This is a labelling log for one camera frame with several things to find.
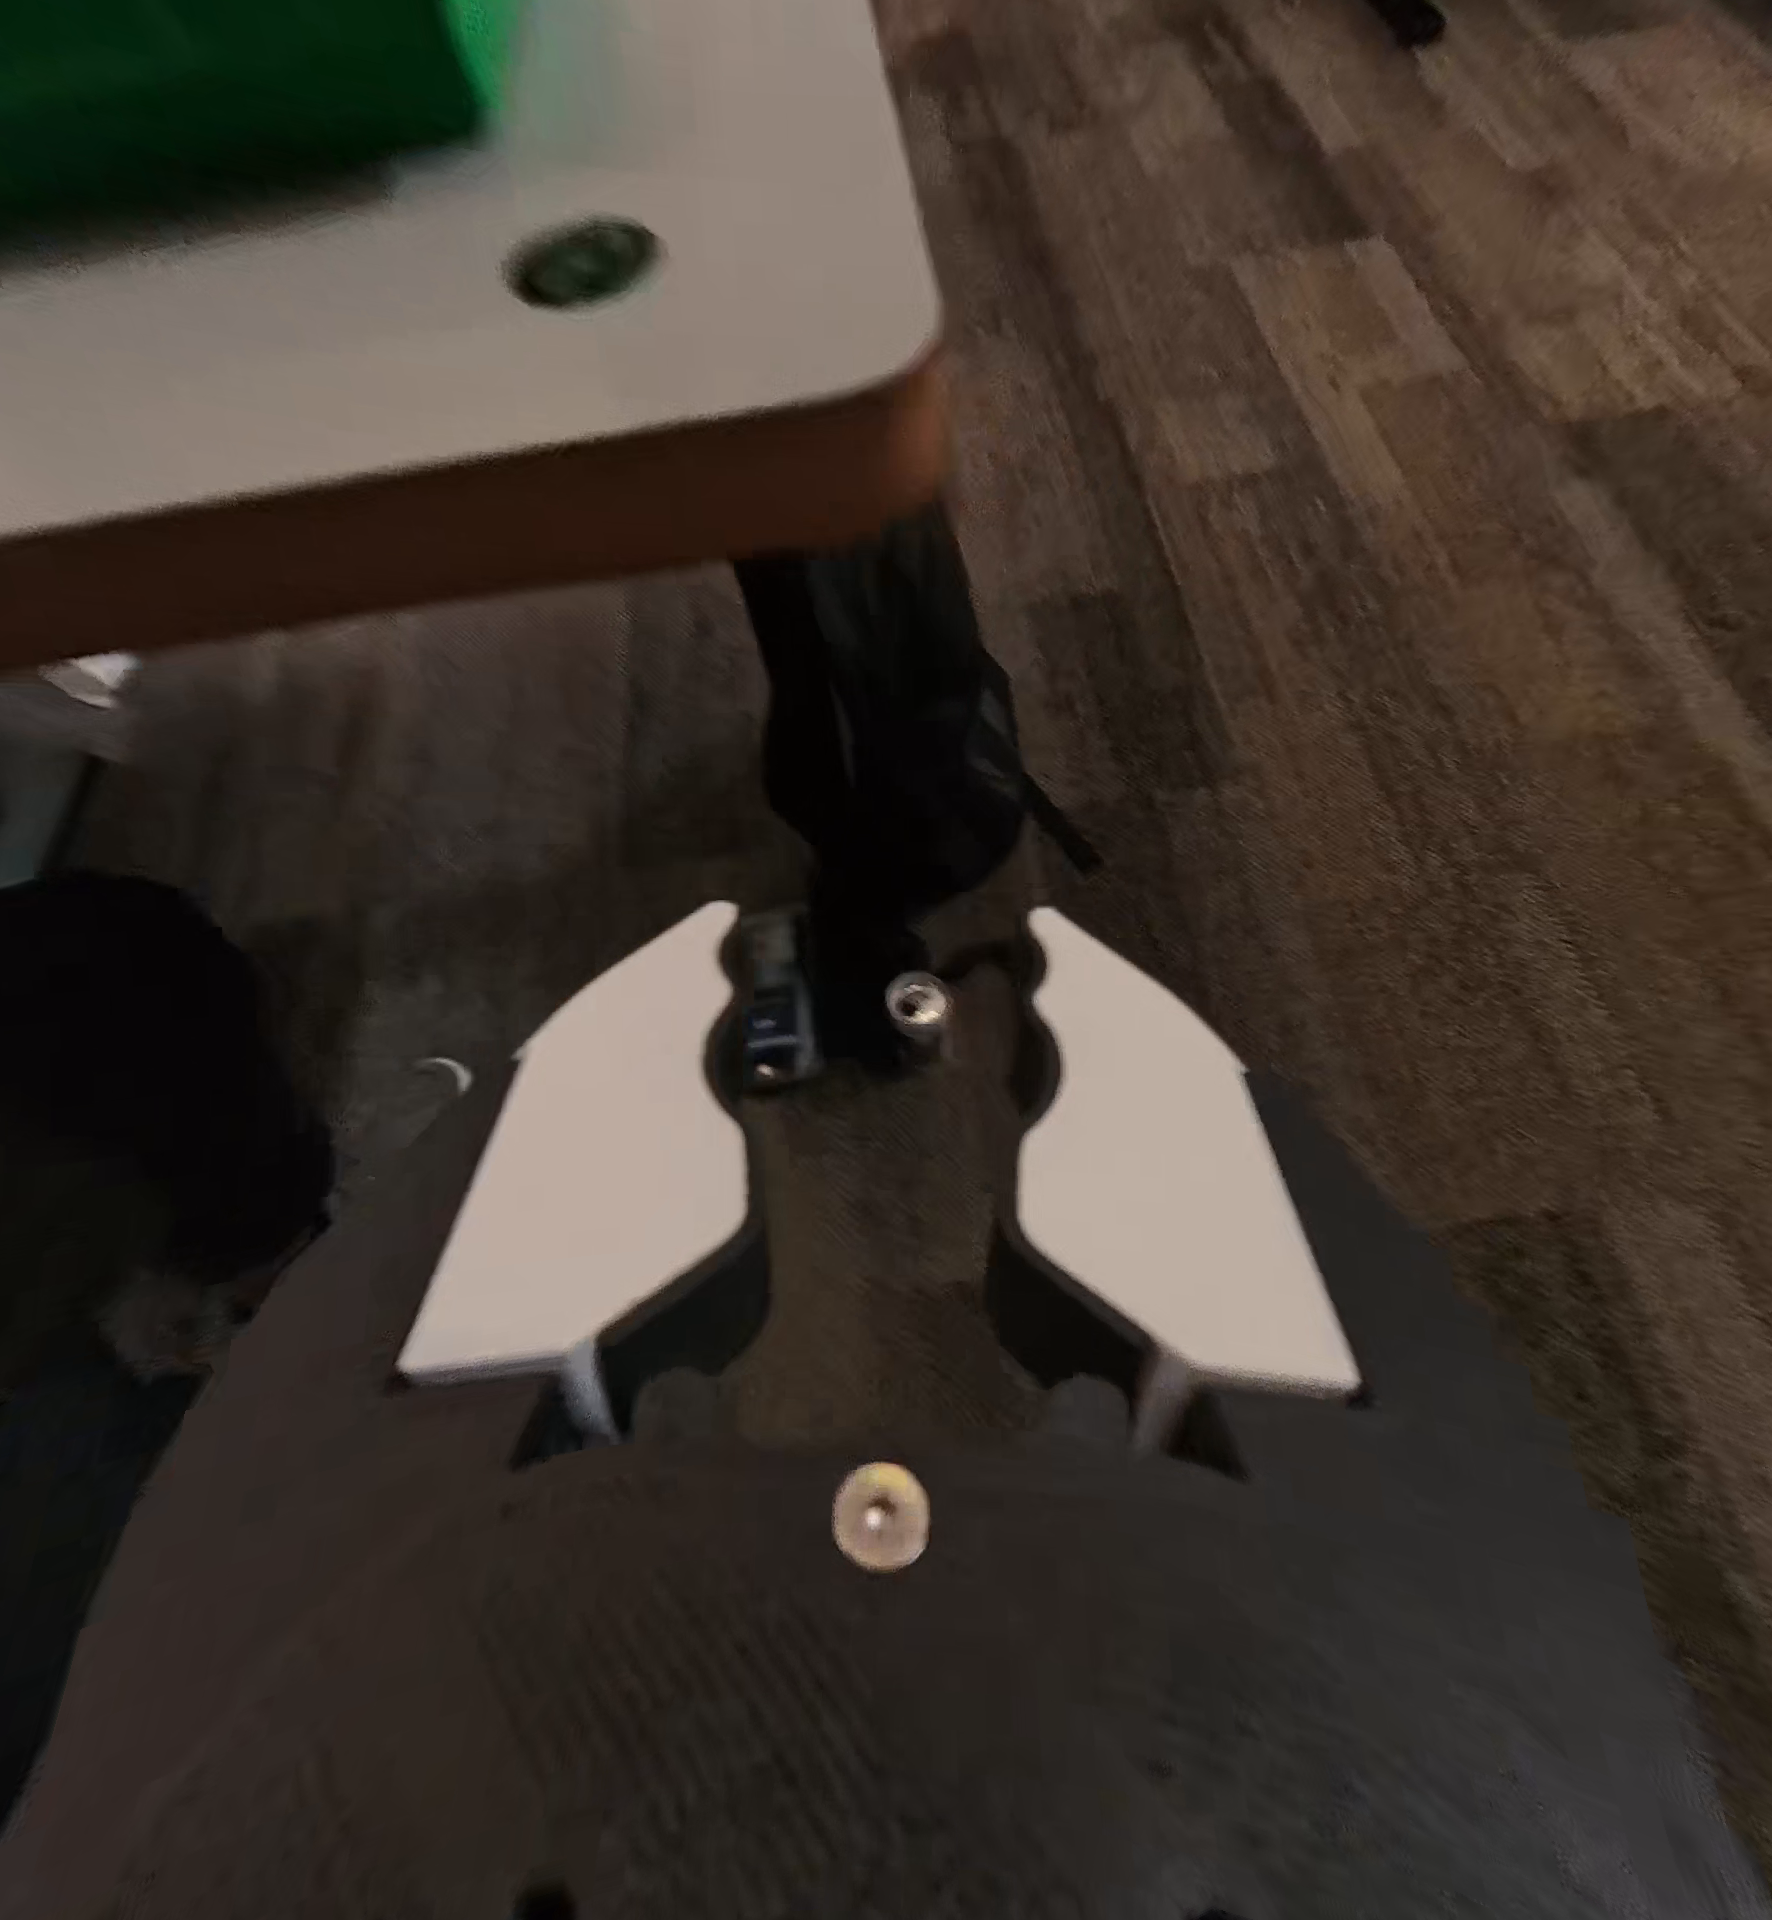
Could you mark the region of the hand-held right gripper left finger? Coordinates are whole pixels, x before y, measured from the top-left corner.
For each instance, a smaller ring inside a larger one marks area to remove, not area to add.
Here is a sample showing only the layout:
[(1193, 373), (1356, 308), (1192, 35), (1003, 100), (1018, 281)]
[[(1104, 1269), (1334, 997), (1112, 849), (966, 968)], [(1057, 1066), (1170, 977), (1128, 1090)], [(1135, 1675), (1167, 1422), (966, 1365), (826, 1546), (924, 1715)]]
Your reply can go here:
[(547, 1380), (579, 1435), (620, 1439), (656, 1380), (715, 1380), (752, 1345), (768, 1238), (712, 1076), (735, 920), (701, 903), (517, 1046), (400, 1380)]

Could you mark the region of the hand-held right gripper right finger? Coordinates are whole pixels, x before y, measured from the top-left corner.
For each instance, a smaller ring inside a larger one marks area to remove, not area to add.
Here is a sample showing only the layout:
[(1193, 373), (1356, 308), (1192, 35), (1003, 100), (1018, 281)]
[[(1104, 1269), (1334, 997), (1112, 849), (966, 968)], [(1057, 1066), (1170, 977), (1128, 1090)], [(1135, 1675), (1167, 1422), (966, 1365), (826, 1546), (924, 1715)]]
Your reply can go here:
[(983, 1306), (1054, 1392), (1112, 1388), (1130, 1446), (1235, 1459), (1230, 1394), (1342, 1404), (1362, 1386), (1238, 1051), (1057, 908), (1013, 949), (1011, 1169)]

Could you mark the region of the green plastic bin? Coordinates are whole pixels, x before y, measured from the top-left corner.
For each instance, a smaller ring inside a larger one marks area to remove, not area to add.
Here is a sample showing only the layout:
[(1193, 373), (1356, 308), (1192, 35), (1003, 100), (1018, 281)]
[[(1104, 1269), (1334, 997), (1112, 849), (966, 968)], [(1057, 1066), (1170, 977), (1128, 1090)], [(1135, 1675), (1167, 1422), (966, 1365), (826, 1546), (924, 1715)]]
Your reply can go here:
[(0, 1), (0, 244), (479, 137), (519, 1)]

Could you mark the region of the black desk leg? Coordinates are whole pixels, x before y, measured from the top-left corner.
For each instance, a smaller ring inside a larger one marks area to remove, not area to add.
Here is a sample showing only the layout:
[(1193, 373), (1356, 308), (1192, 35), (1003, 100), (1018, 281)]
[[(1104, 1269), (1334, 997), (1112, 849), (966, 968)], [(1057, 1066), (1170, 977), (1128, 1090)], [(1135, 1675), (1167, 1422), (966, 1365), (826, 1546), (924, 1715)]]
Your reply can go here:
[(911, 1046), (888, 989), (930, 968), (921, 922), (995, 875), (1027, 828), (1077, 872), (1100, 855), (1024, 761), (944, 501), (837, 548), (737, 560), (733, 579), (768, 684), (764, 795), (805, 849), (815, 1046), (890, 1076)]

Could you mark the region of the round black desk grommet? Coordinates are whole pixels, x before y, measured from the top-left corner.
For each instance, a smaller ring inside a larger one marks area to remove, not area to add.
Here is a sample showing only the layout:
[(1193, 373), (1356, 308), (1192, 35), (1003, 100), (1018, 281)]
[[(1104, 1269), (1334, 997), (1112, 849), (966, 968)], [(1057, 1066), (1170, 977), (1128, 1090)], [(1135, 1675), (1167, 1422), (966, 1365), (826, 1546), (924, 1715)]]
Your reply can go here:
[(519, 242), (505, 259), (505, 281), (525, 305), (575, 311), (625, 298), (656, 273), (662, 255), (650, 225), (595, 211)]

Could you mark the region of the dark bulky object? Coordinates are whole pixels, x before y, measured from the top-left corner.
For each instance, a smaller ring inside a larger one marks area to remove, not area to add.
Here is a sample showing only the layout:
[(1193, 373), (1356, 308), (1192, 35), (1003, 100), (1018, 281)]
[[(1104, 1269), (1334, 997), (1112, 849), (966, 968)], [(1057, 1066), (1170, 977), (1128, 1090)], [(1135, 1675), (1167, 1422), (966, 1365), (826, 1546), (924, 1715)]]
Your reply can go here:
[(97, 1312), (138, 1380), (207, 1371), (328, 1221), (336, 1141), (260, 971), (162, 879), (0, 888), (0, 1112), (156, 1195), (156, 1249)]

